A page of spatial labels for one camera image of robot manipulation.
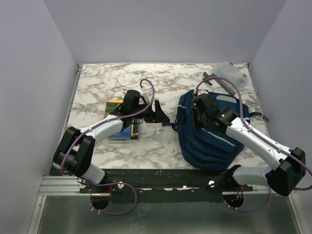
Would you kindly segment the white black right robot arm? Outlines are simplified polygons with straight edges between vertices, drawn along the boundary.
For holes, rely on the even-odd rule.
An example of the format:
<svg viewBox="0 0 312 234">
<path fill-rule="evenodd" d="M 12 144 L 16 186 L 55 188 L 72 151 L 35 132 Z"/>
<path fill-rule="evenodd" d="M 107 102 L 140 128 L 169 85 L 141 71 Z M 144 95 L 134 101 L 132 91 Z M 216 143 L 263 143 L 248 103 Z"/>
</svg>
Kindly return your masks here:
<svg viewBox="0 0 312 234">
<path fill-rule="evenodd" d="M 239 141 L 260 156 L 267 167 L 239 166 L 225 177 L 224 185 L 235 191 L 241 185 L 268 186 L 279 195 L 288 196 L 305 176 L 305 152 L 290 149 L 246 123 L 243 115 L 226 107 L 218 108 L 211 96 L 200 94 L 192 99 L 194 126 L 216 130 Z"/>
</svg>

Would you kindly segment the navy blue student backpack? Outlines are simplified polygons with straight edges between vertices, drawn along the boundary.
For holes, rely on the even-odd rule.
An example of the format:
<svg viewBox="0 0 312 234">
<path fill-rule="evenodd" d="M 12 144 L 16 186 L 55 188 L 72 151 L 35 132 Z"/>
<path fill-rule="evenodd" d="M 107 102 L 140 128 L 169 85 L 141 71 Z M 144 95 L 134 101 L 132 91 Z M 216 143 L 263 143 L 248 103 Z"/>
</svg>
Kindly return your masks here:
<svg viewBox="0 0 312 234">
<path fill-rule="evenodd" d="M 206 170 L 222 172 L 243 151 L 245 146 L 217 130 L 196 129 L 193 124 L 194 90 L 183 94 L 178 102 L 174 122 L 163 122 L 171 126 L 178 134 L 178 142 L 183 158 L 192 166 Z"/>
</svg>

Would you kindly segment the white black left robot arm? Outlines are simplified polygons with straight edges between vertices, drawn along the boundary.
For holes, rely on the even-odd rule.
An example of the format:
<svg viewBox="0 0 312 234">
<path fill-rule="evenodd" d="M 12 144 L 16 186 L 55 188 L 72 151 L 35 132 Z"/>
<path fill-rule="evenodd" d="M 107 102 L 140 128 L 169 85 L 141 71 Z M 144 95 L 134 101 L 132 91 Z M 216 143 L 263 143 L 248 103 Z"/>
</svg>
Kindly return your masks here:
<svg viewBox="0 0 312 234">
<path fill-rule="evenodd" d="M 123 102 L 115 108 L 104 120 L 84 129 L 69 127 L 56 149 L 53 162 L 76 177 L 91 182 L 92 188 L 104 192 L 108 187 L 105 172 L 92 161 L 95 145 L 111 135 L 117 134 L 141 119 L 147 123 L 165 123 L 170 119 L 155 100 L 155 110 L 152 104 L 136 90 L 127 91 Z"/>
</svg>

